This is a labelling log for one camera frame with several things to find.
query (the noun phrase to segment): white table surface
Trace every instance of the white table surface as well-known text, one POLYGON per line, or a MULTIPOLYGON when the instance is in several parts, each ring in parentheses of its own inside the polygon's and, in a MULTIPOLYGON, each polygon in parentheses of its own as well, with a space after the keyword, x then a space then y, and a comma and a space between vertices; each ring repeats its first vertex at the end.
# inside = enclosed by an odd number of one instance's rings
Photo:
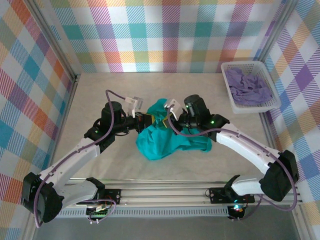
MULTIPOLYGON (((198 94, 212 114, 229 119, 242 132, 267 144, 258 113, 234 114, 226 84, 219 73, 84 73, 81 75, 69 115, 57 146, 55 163, 70 151, 84 133, 101 117, 107 103, 105 90, 144 99, 142 112, 160 98, 180 103, 198 94)), ((110 94, 112 101, 123 100, 110 94)), ((137 149, 137 133, 117 137, 101 155, 92 159, 73 177, 98 179, 228 181, 236 174, 253 175, 258 169, 233 150, 212 142, 210 152, 176 151, 166 158, 150 161, 137 149)))

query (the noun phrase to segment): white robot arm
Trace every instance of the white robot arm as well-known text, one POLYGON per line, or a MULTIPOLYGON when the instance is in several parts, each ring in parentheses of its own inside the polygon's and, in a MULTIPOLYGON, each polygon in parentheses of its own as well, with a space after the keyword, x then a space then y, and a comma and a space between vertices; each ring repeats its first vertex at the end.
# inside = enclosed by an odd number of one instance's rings
MULTIPOLYGON (((111 125, 111 109, 108 104, 102 110, 101 118, 87 131, 84 138, 73 150, 40 174, 35 175, 31 172, 24 178, 21 202, 32 213, 34 212, 35 193, 39 185, 45 181, 39 191, 37 205, 39 219, 43 222, 51 221, 62 208, 69 205, 84 200, 105 198, 105 187, 95 178, 88 178, 76 185, 65 186, 65 184, 88 161, 101 154, 112 144, 116 135, 119 133, 127 134, 129 130, 133 129, 140 133, 154 121, 153 116, 141 112, 136 112, 135 116, 126 116, 120 103, 111 103, 114 124, 112 131, 106 138, 92 144, 100 139, 111 125), (66 160, 66 157, 74 151, 76 153, 66 160), (61 166, 53 171, 62 161, 61 166)), ((298 181, 298 168, 295 156, 291 152, 281 153, 276 149, 264 146, 240 132, 226 118, 218 114, 210 114, 203 99, 198 95, 187 97, 184 103, 187 111, 183 110, 174 99, 169 99, 164 105, 172 113, 163 122, 168 128, 171 127, 178 134, 181 134, 180 131, 183 128, 197 128, 201 132, 200 135, 207 132, 204 136, 236 151, 260 170, 260 174, 256 176, 236 175, 225 185, 225 195, 230 199, 230 203, 239 196, 248 194, 265 194, 275 201, 281 201, 292 185, 283 168, 278 164, 278 160, 288 169, 294 183, 298 181)))

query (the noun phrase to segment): white plastic basket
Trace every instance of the white plastic basket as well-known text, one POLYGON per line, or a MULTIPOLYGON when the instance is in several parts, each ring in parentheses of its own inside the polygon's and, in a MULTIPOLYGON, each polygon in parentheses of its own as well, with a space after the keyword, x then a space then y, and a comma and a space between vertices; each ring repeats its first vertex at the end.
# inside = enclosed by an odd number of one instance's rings
POLYGON ((223 74, 223 78, 225 81, 226 89, 228 92, 228 96, 230 98, 230 103, 232 107, 232 111, 235 114, 249 114, 249 113, 264 113, 270 109, 279 108, 281 106, 281 100, 278 95, 278 92, 276 90, 276 87, 274 85, 274 82, 272 81, 266 66, 261 61, 231 61, 231 62, 224 62, 221 64, 221 70, 223 74), (234 101, 234 98, 232 97, 228 80, 226 78, 225 71, 232 68, 239 68, 242 70, 242 72, 245 75, 252 74, 254 76, 259 76, 265 81, 265 84, 268 86, 268 88, 271 91, 272 98, 259 105, 241 105, 237 104, 234 101))

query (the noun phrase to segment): checkered pattern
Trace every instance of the checkered pattern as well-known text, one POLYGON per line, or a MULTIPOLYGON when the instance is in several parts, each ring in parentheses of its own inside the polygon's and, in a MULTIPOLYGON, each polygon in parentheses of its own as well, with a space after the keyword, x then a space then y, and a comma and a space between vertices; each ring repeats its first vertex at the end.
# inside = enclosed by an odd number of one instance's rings
POLYGON ((22 0, 0 0, 0 240, 15 240, 22 181, 48 165, 71 80, 22 0))
POLYGON ((268 113, 276 144, 297 156, 298 188, 320 239, 320 0, 300 0, 266 60, 282 106, 268 113))
POLYGON ((221 72, 223 62, 257 56, 253 45, 260 53, 284 2, 50 0, 68 39, 59 42, 86 73, 221 72))

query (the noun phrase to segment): teal cloth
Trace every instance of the teal cloth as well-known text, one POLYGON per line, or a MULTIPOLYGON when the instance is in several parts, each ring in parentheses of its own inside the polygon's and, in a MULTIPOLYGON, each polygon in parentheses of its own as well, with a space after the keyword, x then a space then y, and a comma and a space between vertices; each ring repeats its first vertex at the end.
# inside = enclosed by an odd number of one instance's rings
MULTIPOLYGON (((161 98, 148 109, 147 113, 155 117, 155 122, 138 135, 135 143, 139 151, 149 160, 163 159, 178 149, 210 151, 212 144, 208 137, 175 135, 172 129, 164 126, 162 120, 167 116, 164 108, 166 101, 161 98)), ((189 134, 186 128, 182 132, 189 134)), ((190 132, 191 134, 199 133, 196 129, 190 129, 190 132)))

